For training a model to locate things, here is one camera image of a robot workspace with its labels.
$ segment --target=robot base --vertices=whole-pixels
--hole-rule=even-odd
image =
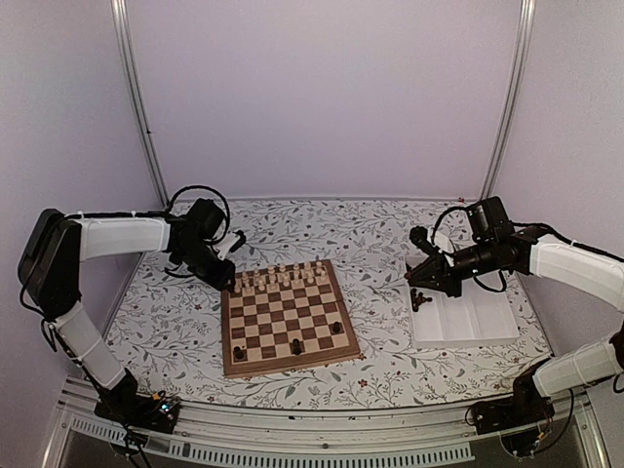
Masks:
[[[511,397],[477,402],[470,408],[477,434],[524,426],[555,415],[550,399],[542,397],[533,383],[535,371],[544,362],[531,366],[514,380]]]
[[[143,404],[153,404],[153,400],[150,397],[137,396],[137,398]],[[110,408],[102,402],[97,402],[95,414],[103,419],[123,424],[119,417],[117,417],[110,410]],[[133,419],[130,422],[130,425],[140,429],[161,432],[163,434],[173,434],[174,429],[176,428],[178,415],[179,406],[171,408],[166,414],[155,410],[152,414],[147,414],[144,417]]]

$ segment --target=floral tablecloth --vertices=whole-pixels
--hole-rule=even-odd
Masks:
[[[513,378],[550,354],[518,281],[506,292],[520,330],[511,345],[415,349],[400,287],[402,258],[416,252],[410,228],[433,225],[448,206],[414,201],[239,201],[232,228],[248,243],[231,256],[239,270],[332,261],[365,360],[252,379],[223,377],[220,295],[200,281],[163,273],[167,256],[148,254],[107,341],[143,391],[185,400],[272,409],[413,407],[508,393]],[[188,208],[178,204],[178,211]],[[470,243],[462,213],[441,229]]]

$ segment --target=chessboard border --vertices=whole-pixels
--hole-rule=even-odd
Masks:
[[[344,298],[342,297],[342,292],[340,291],[340,287],[338,285],[338,281],[335,277],[335,272],[333,270],[333,265],[331,260],[320,260],[325,266],[325,269],[328,272],[328,278],[330,279],[331,289],[336,297],[335,304],[340,311],[340,318],[342,319],[343,329],[347,335],[349,340],[348,346],[343,346],[340,348],[332,348],[327,350],[316,351],[312,355],[302,356],[304,359],[310,358],[314,356],[314,360],[301,362],[300,356],[289,356],[285,358],[280,358],[280,364],[283,363],[282,366],[278,368],[274,368],[274,360],[270,361],[260,361],[254,363],[240,363],[234,364],[232,362],[232,349],[231,349],[231,341],[229,336],[230,331],[230,317],[229,317],[229,292],[223,291],[221,292],[221,340],[222,340],[222,348],[223,348],[223,374],[225,378],[247,378],[247,377],[255,377],[260,375],[270,375],[273,373],[280,373],[284,371],[290,370],[301,370],[301,369],[310,369],[316,368],[318,366],[324,366],[326,364],[336,364],[345,361],[352,361],[354,359],[358,359],[362,352],[360,351],[360,344],[358,343],[358,339],[353,330],[353,325],[351,324],[351,319],[349,317],[349,313],[347,311],[346,305],[344,304]],[[304,262],[298,263],[301,268],[303,268]],[[287,267],[287,271],[293,270],[293,265],[289,265]],[[260,274],[264,275],[268,273],[267,268],[263,268],[260,270]]]

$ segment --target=black cable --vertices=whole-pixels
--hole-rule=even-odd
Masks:
[[[40,325],[41,334],[43,334],[43,337],[46,338],[46,341],[48,342],[52,350],[56,353],[57,344],[55,342],[55,332],[53,330],[48,329],[48,327],[46,327],[47,325],[48,325],[48,321],[46,319],[41,319],[41,325]]]
[[[607,256],[609,258],[612,258],[613,260],[621,261],[621,262],[624,263],[624,258],[623,257],[617,256],[617,255],[615,255],[613,253],[609,253],[609,252],[604,251],[602,249],[597,249],[595,247],[588,246],[586,244],[582,244],[580,242],[572,241],[571,239],[568,239],[563,234],[557,232],[555,230],[555,228],[553,226],[549,225],[549,224],[545,224],[543,222],[514,222],[513,225],[516,226],[516,227],[530,227],[530,226],[541,227],[542,229],[545,229],[549,234],[552,234],[557,239],[559,239],[560,241],[562,241],[562,242],[564,242],[566,244],[569,244],[569,245],[574,246],[574,247],[578,247],[579,249],[582,249],[583,251],[591,252],[592,254]]]
[[[433,231],[431,231],[431,242],[434,246],[436,245],[436,232],[438,232],[438,228],[442,224],[442,220],[447,215],[450,215],[453,212],[468,212],[468,209],[466,207],[450,207],[444,210],[443,213],[440,214],[440,216],[438,216],[438,220],[436,221],[436,224],[433,226]]]
[[[574,391],[571,388],[568,391],[569,391],[569,413],[567,414],[567,419],[565,420],[563,429],[561,430],[557,438],[549,446],[544,447],[544,448],[538,448],[533,453],[533,455],[537,455],[539,453],[545,452],[546,450],[550,450],[558,441],[561,440],[561,438],[566,433],[567,428],[569,427],[569,423],[572,421],[572,417],[574,416]]]
[[[613,378],[613,392],[620,394],[620,393],[624,393],[624,386],[622,386],[621,388],[617,388],[617,382],[620,381],[620,377],[622,376],[621,373],[619,373],[618,375],[616,375]]]
[[[210,240],[210,241],[206,241],[206,244],[209,246],[213,246],[215,244],[218,244],[219,242],[221,242],[223,239],[225,239],[225,236],[227,235],[227,231],[229,231],[230,229],[230,206],[227,203],[227,200],[225,199],[225,197],[221,194],[221,192],[219,192],[218,190],[215,190],[212,187],[209,187],[208,185],[186,185],[185,187],[180,188],[172,197],[172,199],[169,201],[169,205],[167,205],[167,207],[165,208],[165,213],[170,213],[171,210],[174,208],[174,204],[177,200],[177,198],[184,192],[188,192],[189,190],[206,190],[208,192],[213,193],[214,195],[216,195],[221,202],[223,203],[223,207],[225,208],[225,229],[223,229],[223,234],[221,234],[221,236],[216,239],[216,240]]]
[[[481,288],[483,288],[484,290],[490,293],[504,293],[505,291],[507,291],[507,281],[505,281],[505,275],[503,275],[503,272],[501,270],[498,270],[498,278],[500,278],[500,284],[501,284],[500,290],[495,290],[494,288],[491,288],[490,286],[483,283],[476,276],[473,277],[473,280],[475,280],[475,283],[477,283]]]
[[[192,273],[188,273],[187,275],[181,274],[181,273],[176,273],[177,268],[170,270],[169,268],[165,267],[165,274],[172,276],[174,278],[179,278],[179,279],[186,279],[186,278],[192,278],[193,275]]]

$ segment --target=chess piece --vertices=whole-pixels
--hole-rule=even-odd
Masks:
[[[296,338],[292,341],[292,353],[295,356],[301,354],[301,341]]]
[[[243,351],[239,346],[234,348],[234,359],[236,361],[240,361],[241,359],[245,359],[245,351]]]
[[[276,281],[275,275],[270,275],[269,276],[269,290],[270,291],[276,291],[278,289],[278,286],[275,284],[275,281]]]

